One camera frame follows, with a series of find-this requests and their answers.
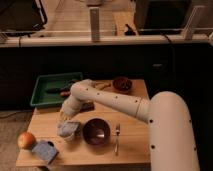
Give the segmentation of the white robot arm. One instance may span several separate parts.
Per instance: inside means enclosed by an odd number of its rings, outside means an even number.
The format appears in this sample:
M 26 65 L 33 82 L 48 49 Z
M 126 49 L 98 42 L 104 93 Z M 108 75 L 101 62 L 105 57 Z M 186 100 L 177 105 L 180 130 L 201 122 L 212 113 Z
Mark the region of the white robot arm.
M 149 125 L 151 171 L 200 171 L 193 124 L 181 96 L 163 91 L 150 100 L 98 90 L 85 79 L 74 83 L 60 112 L 73 118 L 85 101 L 94 101 Z

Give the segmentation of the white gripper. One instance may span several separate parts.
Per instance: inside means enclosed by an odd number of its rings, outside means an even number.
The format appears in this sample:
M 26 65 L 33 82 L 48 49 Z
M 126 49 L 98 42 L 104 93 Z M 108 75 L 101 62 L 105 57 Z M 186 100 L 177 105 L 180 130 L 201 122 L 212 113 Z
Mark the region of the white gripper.
M 74 96 L 68 97 L 62 104 L 59 120 L 67 121 L 68 116 L 74 117 L 82 108 L 83 102 Z

